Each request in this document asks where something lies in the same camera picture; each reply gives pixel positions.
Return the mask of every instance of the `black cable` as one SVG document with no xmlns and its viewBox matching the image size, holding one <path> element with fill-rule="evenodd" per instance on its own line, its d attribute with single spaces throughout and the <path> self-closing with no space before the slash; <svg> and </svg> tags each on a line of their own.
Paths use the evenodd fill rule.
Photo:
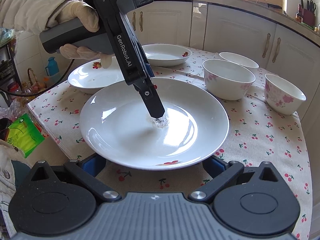
<svg viewBox="0 0 320 240">
<path fill-rule="evenodd" d="M 39 93 L 30 94 L 30 95 L 14 94 L 14 93 L 11 93 L 11 92 L 9 92 L 9 91 L 5 91 L 5 90 L 2 89 L 1 87 L 0 87 L 0 91 L 4 92 L 4 93 L 6 93 L 6 94 L 9 94 L 9 95 L 11 95 L 11 96 L 22 97 L 22 98 L 37 97 L 37 96 L 39 96 L 39 95 L 42 95 L 43 93 L 49 91 L 50 89 L 52 89 L 52 88 L 54 88 L 55 86 L 57 86 L 57 85 L 60 84 L 61 80 L 67 75 L 67 73 L 68 73 L 68 71 L 70 70 L 70 68 L 71 68 L 71 66 L 72 66 L 72 64 L 73 64 L 74 61 L 75 61 L 74 59 L 71 60 L 70 65 L 68 66 L 68 69 L 66 70 L 66 72 L 63 74 L 63 76 L 62 76 L 54 85 L 52 85 L 51 87 L 49 87 L 49 88 L 47 88 L 47 89 L 45 89 L 45 90 L 43 90 L 43 91 L 41 91 L 41 92 L 39 92 Z"/>
</svg>

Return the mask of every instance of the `hand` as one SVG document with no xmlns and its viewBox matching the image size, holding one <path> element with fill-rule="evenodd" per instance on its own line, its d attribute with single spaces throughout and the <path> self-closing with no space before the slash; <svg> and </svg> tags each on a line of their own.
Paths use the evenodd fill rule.
<svg viewBox="0 0 320 240">
<path fill-rule="evenodd" d="M 90 32 L 99 30 L 99 17 L 97 12 L 85 2 L 74 1 L 69 3 L 57 16 L 58 23 L 63 23 L 78 17 L 84 27 Z M 60 53 L 65 58 L 74 59 L 94 59 L 101 58 L 103 68 L 108 68 L 112 62 L 112 55 L 94 52 L 87 47 L 76 47 L 72 44 L 66 44 L 60 47 Z"/>
</svg>

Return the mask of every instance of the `plate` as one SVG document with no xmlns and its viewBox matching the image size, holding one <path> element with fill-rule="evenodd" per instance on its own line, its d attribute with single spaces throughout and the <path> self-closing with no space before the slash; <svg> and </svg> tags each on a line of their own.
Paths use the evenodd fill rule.
<svg viewBox="0 0 320 240">
<path fill-rule="evenodd" d="M 239 54 L 235 54 L 231 52 L 222 52 L 219 54 L 219 56 L 227 61 L 231 61 L 233 63 L 241 65 L 249 70 L 253 68 L 259 68 L 259 65 L 255 63 L 252 59 L 249 59 Z"/>
<path fill-rule="evenodd" d="M 199 163 L 225 141 L 229 119 L 220 102 L 192 84 L 152 78 L 165 115 L 151 118 L 139 93 L 124 81 L 93 95 L 80 114 L 86 143 L 99 155 L 141 170 L 174 170 Z"/>
<path fill-rule="evenodd" d="M 185 63 L 192 51 L 185 47 L 170 44 L 142 46 L 151 66 L 172 67 Z"/>
<path fill-rule="evenodd" d="M 112 57 L 110 67 L 103 68 L 100 59 L 76 68 L 68 77 L 68 82 L 88 94 L 95 94 L 104 87 L 124 80 L 116 57 Z"/>
</svg>

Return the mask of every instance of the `white bowl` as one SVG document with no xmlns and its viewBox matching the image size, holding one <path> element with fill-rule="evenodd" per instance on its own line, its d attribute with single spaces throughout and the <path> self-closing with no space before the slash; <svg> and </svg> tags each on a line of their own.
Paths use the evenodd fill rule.
<svg viewBox="0 0 320 240">
<path fill-rule="evenodd" d="M 256 80 L 250 70 L 230 61 L 209 59 L 202 66 L 207 90 L 225 100 L 241 99 Z"/>
<path fill-rule="evenodd" d="M 234 54 L 231 52 L 222 52 L 219 54 L 223 59 L 239 64 L 247 69 L 259 68 L 259 65 L 255 63 L 252 59 L 249 59 L 245 56 Z"/>
<path fill-rule="evenodd" d="M 293 114 L 307 100 L 304 93 L 289 81 L 266 74 L 264 97 L 267 103 L 281 114 Z"/>
<path fill-rule="evenodd" d="M 108 85 L 124 80 L 116 57 L 112 57 L 111 66 L 106 69 L 97 63 L 100 63 L 100 59 L 76 68 L 68 77 L 69 84 L 84 93 L 94 94 Z"/>
<path fill-rule="evenodd" d="M 192 55 L 185 47 L 170 44 L 150 44 L 142 46 L 151 66 L 172 67 L 183 64 Z"/>
<path fill-rule="evenodd" d="M 229 120 L 205 90 L 169 78 L 152 78 L 166 110 L 150 117 L 133 86 L 124 81 L 93 95 L 80 114 L 86 143 L 99 155 L 142 170 L 173 170 L 199 163 L 225 141 Z"/>
</svg>

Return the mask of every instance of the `blue thermos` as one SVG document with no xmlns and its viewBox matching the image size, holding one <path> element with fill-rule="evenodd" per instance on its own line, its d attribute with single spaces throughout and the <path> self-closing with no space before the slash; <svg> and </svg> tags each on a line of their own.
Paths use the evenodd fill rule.
<svg viewBox="0 0 320 240">
<path fill-rule="evenodd" d="M 54 60 L 54 57 L 48 59 L 48 66 L 45 68 L 48 76 L 53 76 L 59 73 L 58 63 Z"/>
</svg>

